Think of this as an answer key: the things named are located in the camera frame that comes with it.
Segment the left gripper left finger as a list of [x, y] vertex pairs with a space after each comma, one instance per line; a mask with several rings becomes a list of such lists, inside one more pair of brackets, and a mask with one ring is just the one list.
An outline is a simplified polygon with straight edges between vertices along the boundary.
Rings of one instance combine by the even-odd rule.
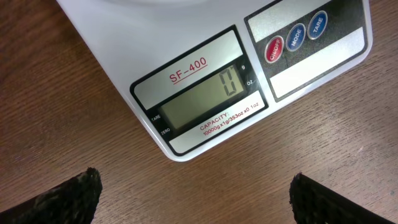
[[86, 171], [1, 212], [1, 223], [90, 224], [103, 189], [97, 169]]

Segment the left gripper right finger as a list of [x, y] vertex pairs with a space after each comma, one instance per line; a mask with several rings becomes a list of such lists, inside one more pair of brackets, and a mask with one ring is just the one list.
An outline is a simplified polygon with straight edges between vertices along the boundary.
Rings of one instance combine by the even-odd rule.
[[394, 224], [301, 173], [290, 183], [289, 195], [298, 224]]

